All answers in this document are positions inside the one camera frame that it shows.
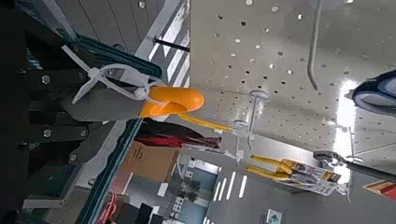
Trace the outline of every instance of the cardboard box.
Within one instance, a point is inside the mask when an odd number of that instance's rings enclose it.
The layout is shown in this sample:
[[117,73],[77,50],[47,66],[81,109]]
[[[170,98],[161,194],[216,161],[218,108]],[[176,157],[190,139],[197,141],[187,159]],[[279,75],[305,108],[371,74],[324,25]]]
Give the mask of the cardboard box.
[[176,147],[147,147],[133,142],[120,170],[167,183],[177,162],[178,150]]

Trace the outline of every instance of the blue object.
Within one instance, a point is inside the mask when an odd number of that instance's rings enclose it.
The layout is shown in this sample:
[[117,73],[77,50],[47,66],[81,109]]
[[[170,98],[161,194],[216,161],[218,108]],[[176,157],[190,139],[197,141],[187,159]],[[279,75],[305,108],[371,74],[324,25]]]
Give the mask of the blue object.
[[369,79],[354,90],[356,106],[387,116],[396,116],[396,70]]

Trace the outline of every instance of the ceiling light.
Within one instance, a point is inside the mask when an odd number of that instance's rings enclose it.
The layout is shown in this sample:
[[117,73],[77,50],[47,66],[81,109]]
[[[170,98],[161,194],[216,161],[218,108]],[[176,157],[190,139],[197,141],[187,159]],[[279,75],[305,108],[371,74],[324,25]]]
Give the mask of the ceiling light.
[[224,193],[224,188],[225,188],[225,184],[227,183],[227,178],[223,179],[223,183],[221,185],[221,190],[220,190],[220,195],[219,195],[219,201],[221,201],[222,198],[222,194]]
[[215,192],[215,197],[213,197],[213,202],[216,201],[216,198],[218,197],[219,189],[220,189],[220,184],[221,181],[218,182],[218,185],[216,186],[216,192]]
[[226,200],[230,199],[231,191],[233,190],[233,181],[234,180],[235,180],[235,172],[233,172],[233,175],[231,176],[230,185],[228,186],[228,191],[227,191],[227,197],[225,198]]
[[244,175],[244,178],[242,179],[241,189],[239,190],[239,198],[244,197],[245,186],[247,185],[247,181],[248,181],[248,177]]

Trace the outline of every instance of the store shelf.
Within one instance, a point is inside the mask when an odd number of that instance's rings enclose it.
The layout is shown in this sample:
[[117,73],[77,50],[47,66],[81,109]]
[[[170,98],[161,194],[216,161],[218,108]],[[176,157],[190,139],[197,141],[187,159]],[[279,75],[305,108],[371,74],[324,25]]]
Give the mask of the store shelf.
[[[360,0],[323,8],[315,60],[319,91],[306,74],[315,5],[303,0],[192,1],[191,85],[206,98],[195,116],[230,124],[249,120],[248,93],[263,90],[273,99],[258,116],[255,133],[342,155],[394,143],[396,120],[355,107],[345,94],[396,68],[396,2]],[[394,155],[381,153],[365,154],[366,164],[381,168],[381,163],[396,162]],[[392,167],[384,169],[396,172]]]

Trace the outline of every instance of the pegboard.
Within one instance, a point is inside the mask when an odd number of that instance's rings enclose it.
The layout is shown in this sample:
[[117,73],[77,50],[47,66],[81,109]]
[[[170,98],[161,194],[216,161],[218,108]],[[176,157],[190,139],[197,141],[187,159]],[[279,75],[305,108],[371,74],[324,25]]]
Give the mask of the pegboard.
[[345,97],[367,78],[396,68],[396,2],[347,0],[323,8],[315,60],[318,91],[306,74],[315,5],[192,1],[191,85],[205,94],[205,106],[194,115],[229,124],[249,120],[248,93],[263,90],[272,101],[258,115],[257,134],[344,155],[396,142],[395,118],[361,110]]

